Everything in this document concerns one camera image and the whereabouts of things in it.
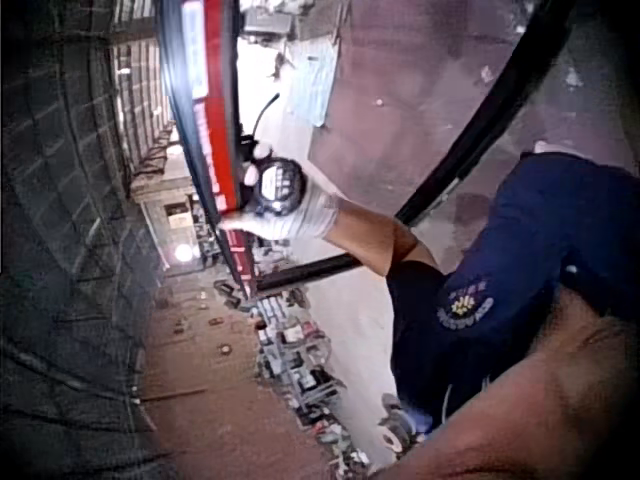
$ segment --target person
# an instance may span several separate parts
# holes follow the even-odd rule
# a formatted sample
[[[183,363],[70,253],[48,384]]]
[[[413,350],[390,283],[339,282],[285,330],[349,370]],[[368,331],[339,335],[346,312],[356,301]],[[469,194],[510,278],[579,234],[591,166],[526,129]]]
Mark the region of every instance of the person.
[[[640,182],[561,150],[521,156],[448,275],[408,228],[310,180],[288,216],[223,219],[386,276],[398,397],[432,433],[382,478],[577,478],[636,398]]]

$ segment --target gloved hand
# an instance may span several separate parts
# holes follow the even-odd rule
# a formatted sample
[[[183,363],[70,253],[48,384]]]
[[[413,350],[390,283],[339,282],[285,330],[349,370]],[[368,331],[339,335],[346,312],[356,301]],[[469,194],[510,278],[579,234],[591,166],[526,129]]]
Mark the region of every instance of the gloved hand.
[[[250,166],[244,183],[253,186],[258,181],[257,168]],[[219,227],[223,230],[244,230],[266,240],[323,237],[338,216],[338,198],[325,192],[307,177],[307,188],[300,206],[288,215],[270,212],[232,212],[223,215]]]

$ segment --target short sleeve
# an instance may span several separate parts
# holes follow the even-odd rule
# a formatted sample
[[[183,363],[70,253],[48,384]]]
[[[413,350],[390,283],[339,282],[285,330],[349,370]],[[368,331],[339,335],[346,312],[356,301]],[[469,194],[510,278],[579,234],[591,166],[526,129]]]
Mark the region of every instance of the short sleeve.
[[[402,335],[416,311],[433,307],[447,276],[426,263],[408,261],[394,265],[387,274],[393,304],[394,343]]]

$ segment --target brown floor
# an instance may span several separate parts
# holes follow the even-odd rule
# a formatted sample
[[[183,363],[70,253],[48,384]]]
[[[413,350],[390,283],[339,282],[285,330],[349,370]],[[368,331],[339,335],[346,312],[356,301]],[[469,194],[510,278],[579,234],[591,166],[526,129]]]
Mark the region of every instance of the brown floor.
[[[525,3],[354,0],[311,161],[351,199],[394,213],[440,161],[504,66],[518,27],[526,25]],[[517,154],[540,138],[635,168],[625,135],[637,110],[626,111],[633,102],[625,101],[612,45],[597,18],[578,19],[557,66],[475,173],[475,195],[484,198],[463,199],[469,211],[458,216],[482,216]],[[464,222],[453,212],[450,220]]]

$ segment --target concrete floor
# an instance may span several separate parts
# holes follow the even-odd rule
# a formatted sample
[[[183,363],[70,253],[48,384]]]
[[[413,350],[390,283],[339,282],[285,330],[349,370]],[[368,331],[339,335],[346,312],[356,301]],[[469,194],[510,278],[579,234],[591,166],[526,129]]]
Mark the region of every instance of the concrete floor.
[[[392,214],[442,158],[491,86],[526,25],[528,2],[354,1],[324,128],[287,113],[286,94],[259,137],[300,161],[327,189]],[[637,172],[637,103],[601,19],[579,16],[544,84],[448,202],[415,228],[450,271],[483,228],[495,191],[535,140],[564,144]],[[287,79],[284,75],[283,94]],[[382,106],[376,101],[382,100]],[[338,253],[296,242],[301,262]],[[375,465],[393,313],[383,279],[359,269],[308,286],[311,312],[332,338],[331,368],[346,384],[339,416]]]

